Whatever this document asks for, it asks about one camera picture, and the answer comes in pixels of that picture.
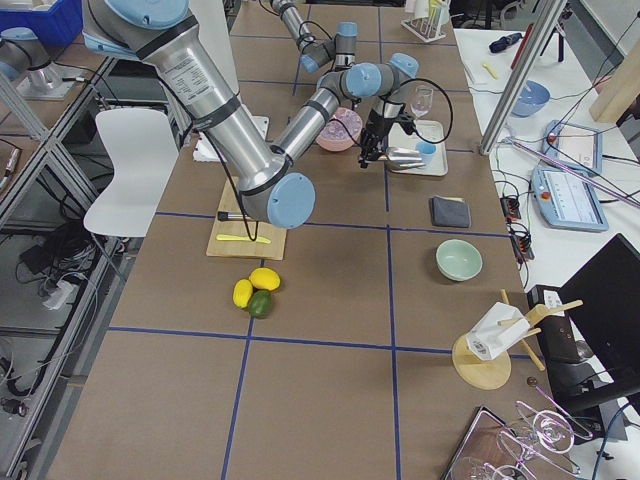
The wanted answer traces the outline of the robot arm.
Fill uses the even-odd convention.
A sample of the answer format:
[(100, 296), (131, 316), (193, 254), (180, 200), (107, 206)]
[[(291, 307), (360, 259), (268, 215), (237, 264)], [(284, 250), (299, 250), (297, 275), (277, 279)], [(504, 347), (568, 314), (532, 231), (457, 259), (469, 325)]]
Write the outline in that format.
[(346, 70), (355, 64), (358, 25), (351, 21), (338, 24), (329, 34), (320, 24), (302, 18), (294, 1), (270, 1), (259, 6), (278, 17), (287, 28), (300, 53), (300, 64), (308, 73), (331, 65), (333, 71)]
[(384, 64), (360, 63), (322, 76), (277, 140), (268, 144), (199, 39), (199, 23), (186, 1), (85, 1), (86, 46), (96, 53), (139, 60), (182, 104), (194, 127), (238, 174), (236, 199), (243, 213), (276, 227), (296, 228), (310, 217), (316, 194), (293, 164), (314, 142), (340, 104), (377, 97), (362, 138), (362, 162), (377, 146), (408, 99), (418, 61), (396, 53)]

